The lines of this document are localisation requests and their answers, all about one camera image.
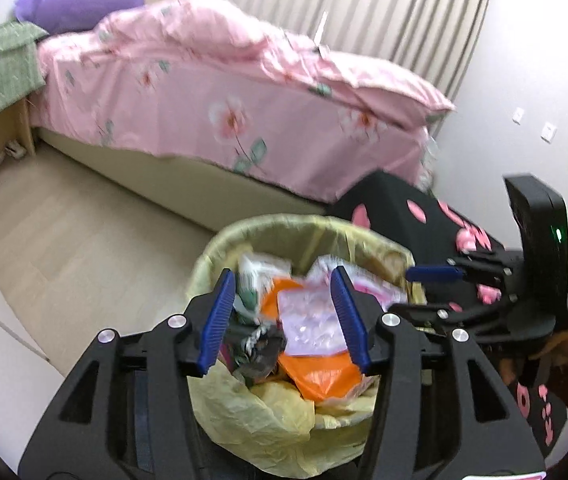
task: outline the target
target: bed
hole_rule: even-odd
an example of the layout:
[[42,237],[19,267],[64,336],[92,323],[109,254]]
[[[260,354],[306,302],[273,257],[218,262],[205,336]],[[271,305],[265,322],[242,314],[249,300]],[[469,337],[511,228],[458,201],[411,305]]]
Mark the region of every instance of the bed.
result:
[[164,0],[38,48],[31,124],[61,152],[209,229],[315,214],[371,171],[415,182],[452,104],[390,62],[326,52],[225,0]]

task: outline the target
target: pink floral comforter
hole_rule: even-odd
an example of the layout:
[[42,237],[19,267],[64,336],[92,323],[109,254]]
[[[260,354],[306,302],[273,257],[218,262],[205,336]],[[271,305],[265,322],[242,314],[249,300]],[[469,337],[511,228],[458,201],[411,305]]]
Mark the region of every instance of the pink floral comforter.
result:
[[[32,124],[87,144],[199,158],[322,202],[380,168],[416,179],[425,116],[452,109],[428,83],[399,67],[389,76],[381,60],[384,70],[369,58],[317,54],[308,38],[254,18],[259,30],[239,40],[232,31],[211,52],[196,40],[219,38],[185,38],[187,7],[116,12],[92,32],[40,44],[46,87],[32,95]],[[214,18],[205,25],[218,26]],[[389,92],[398,77],[417,81]]]

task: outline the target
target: black gripper frame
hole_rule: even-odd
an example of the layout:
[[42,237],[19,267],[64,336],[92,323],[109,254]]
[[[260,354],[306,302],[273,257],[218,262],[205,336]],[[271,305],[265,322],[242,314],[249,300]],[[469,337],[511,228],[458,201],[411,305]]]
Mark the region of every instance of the black gripper frame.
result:
[[[342,267],[336,272],[368,333],[366,374],[381,376],[359,480],[544,476],[544,459],[532,431],[474,336],[448,330],[436,321],[438,316],[428,331],[418,330],[396,310],[396,317],[384,317],[377,300],[356,291]],[[421,308],[431,310],[428,305]],[[350,345],[349,351],[356,361]],[[426,465],[417,463],[423,369],[450,377],[453,394],[438,409],[454,414],[450,420],[456,425],[446,452]],[[489,410],[481,409],[482,400],[491,404]]]
[[[533,295],[524,253],[516,250],[478,250],[448,260],[463,272],[466,282],[499,288],[496,303],[455,312],[449,304],[426,306],[395,304],[392,310],[418,326],[439,324],[446,330],[463,328],[484,352],[495,358],[515,358],[521,365],[519,382],[533,386],[545,381],[550,363],[527,357],[539,352],[557,326],[558,314],[550,312]],[[440,313],[445,311],[444,318]]]
[[100,332],[42,416],[19,478],[208,480],[187,376],[202,376],[201,336],[222,289],[234,298],[230,270],[183,317],[137,335]]

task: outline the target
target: screw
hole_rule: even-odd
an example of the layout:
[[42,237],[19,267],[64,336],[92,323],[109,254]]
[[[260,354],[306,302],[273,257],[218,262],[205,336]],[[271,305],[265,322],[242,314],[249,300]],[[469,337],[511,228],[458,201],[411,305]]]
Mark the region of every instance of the screw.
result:
[[382,316],[382,323],[386,326],[397,326],[401,322],[401,319],[397,314],[384,314]]
[[455,341],[459,341],[459,343],[465,343],[468,341],[468,332],[466,332],[463,328],[456,328],[452,331],[452,338]]
[[111,330],[110,328],[102,330],[97,335],[97,341],[99,341],[100,343],[110,343],[111,341],[113,341],[113,339],[115,339],[115,331]]
[[187,319],[182,314],[176,314],[168,319],[168,326],[171,328],[181,328],[186,325]]

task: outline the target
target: striped curtain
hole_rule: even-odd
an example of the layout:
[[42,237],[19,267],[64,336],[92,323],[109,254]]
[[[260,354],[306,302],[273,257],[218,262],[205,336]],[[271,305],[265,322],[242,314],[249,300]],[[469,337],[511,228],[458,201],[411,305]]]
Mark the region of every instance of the striped curtain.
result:
[[488,0],[231,0],[334,50],[389,59],[454,98]]

